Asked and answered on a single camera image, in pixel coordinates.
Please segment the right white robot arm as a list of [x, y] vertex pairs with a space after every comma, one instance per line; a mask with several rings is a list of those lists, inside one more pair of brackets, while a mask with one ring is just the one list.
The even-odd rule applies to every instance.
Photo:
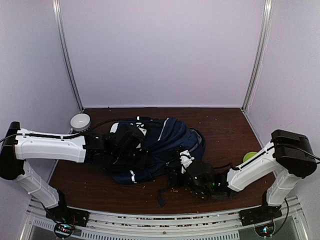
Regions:
[[225, 199], [262, 177], [276, 172], [274, 183], [262, 195], [262, 203], [239, 212], [243, 226], [272, 221], [282, 216], [281, 206], [298, 181], [317, 169], [319, 157], [313, 154], [306, 135], [277, 129], [259, 152], [229, 169], [196, 159], [190, 151], [178, 151], [177, 160], [167, 164], [171, 187], [189, 185], [203, 200]]

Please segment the navy blue backpack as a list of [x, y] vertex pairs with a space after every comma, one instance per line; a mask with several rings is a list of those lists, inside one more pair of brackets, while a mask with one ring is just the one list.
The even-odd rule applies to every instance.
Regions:
[[165, 206], [162, 193], [174, 188], [170, 187], [170, 167], [181, 166], [179, 153], [185, 150], [190, 152], [194, 161], [202, 161], [207, 144], [205, 137], [200, 131], [187, 127], [184, 121], [176, 117], [163, 119], [137, 117], [134, 120], [123, 120], [115, 124], [146, 126], [148, 133], [144, 147], [149, 150], [149, 164], [142, 170], [107, 172], [107, 174], [116, 183], [123, 185], [149, 182], [158, 176], [167, 175], [167, 186], [159, 189], [157, 193], [158, 204], [161, 207]]

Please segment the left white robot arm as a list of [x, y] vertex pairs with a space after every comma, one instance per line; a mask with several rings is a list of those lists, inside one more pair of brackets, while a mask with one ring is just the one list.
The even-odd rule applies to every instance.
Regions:
[[65, 160], [80, 164], [102, 165], [108, 172], [128, 172], [136, 181], [134, 170], [145, 166], [149, 150], [145, 142], [149, 129], [142, 122], [117, 122], [106, 134], [91, 130], [77, 134], [49, 134], [21, 128], [12, 122], [1, 139], [0, 177], [14, 181], [38, 199], [47, 217], [58, 223], [71, 223], [79, 216], [67, 206], [64, 193], [44, 183], [28, 159]]

